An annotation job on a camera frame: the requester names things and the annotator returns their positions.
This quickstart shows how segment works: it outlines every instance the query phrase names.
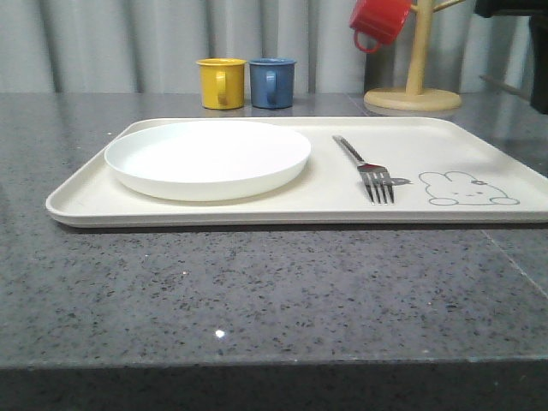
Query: white tray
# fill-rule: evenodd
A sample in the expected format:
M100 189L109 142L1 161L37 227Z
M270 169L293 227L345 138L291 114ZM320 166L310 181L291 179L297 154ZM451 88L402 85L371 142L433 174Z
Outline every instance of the white tray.
M136 122L118 138L196 120ZM548 221L548 179L451 122L417 117L233 120L266 122L304 134L313 147L304 171L281 188L245 199L161 200L118 182L104 162L103 149L50 194L46 208L57 221L75 227ZM333 134L343 135L366 160L386 166L392 177L411 181L395 187L394 205L369 202L356 168ZM472 196L462 197L464 190Z

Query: fork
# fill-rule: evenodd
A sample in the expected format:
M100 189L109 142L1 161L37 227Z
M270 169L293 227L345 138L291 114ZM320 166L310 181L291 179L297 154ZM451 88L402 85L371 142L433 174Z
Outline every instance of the fork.
M358 168L371 202L373 204L394 204L393 182L386 167L366 163L361 155L341 135L334 135L333 140L339 143L343 150L351 154L351 158Z

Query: fork handle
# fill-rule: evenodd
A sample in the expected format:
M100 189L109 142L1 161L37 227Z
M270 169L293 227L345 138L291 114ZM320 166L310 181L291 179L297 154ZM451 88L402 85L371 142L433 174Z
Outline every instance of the fork handle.
M336 141L337 143L339 143L343 148L345 148L346 150L348 150L348 152L350 154L352 154L352 156L354 157L354 160L358 163L358 164L364 164L365 163L365 160L361 157L361 155L356 151L355 148L353 148L350 143L348 143L346 141L346 139L344 137L342 137L341 135L334 135L333 136L333 140Z

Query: wooden stand base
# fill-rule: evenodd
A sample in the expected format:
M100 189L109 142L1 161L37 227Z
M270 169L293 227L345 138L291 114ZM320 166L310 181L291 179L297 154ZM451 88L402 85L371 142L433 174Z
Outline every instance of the wooden stand base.
M386 109L411 111L453 110L461 106L461 97L454 92L426 88L421 94L405 93L405 88L376 88L366 93L364 102Z

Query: blue mug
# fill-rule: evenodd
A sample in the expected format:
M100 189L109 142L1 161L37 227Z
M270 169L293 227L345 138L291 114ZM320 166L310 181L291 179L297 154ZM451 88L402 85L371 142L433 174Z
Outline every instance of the blue mug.
M250 60L251 104L261 109L291 107L296 63L290 58Z

